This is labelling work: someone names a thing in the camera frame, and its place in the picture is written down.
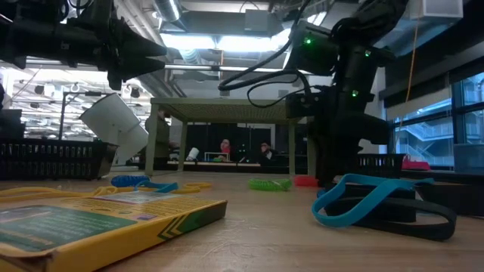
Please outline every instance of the desk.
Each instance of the desk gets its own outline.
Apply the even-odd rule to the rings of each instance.
[[[183,122],[181,130],[180,156],[178,170],[183,171],[185,162],[187,126],[189,122],[214,123],[260,123],[289,125],[289,173],[296,174],[295,128],[299,119],[287,119],[284,103],[267,109],[250,105],[246,99],[192,99],[192,98],[151,98],[151,116],[164,110]],[[270,104],[273,100],[255,100],[257,104]],[[157,131],[157,118],[150,118],[152,131]],[[146,149],[145,174],[153,175],[154,147],[156,133],[150,133]],[[308,143],[308,173],[315,175],[315,149]]]
[[[155,175],[154,182],[212,183],[212,189],[203,190],[197,196],[228,200],[225,219],[101,271],[464,272],[484,267],[483,220],[459,217],[455,235],[446,243],[360,227],[332,229],[321,226],[312,217],[310,207],[315,200],[315,188],[280,193],[247,188],[249,178],[286,177],[192,172]],[[109,181],[1,182],[0,189],[62,186],[63,190],[86,192],[106,186]]]

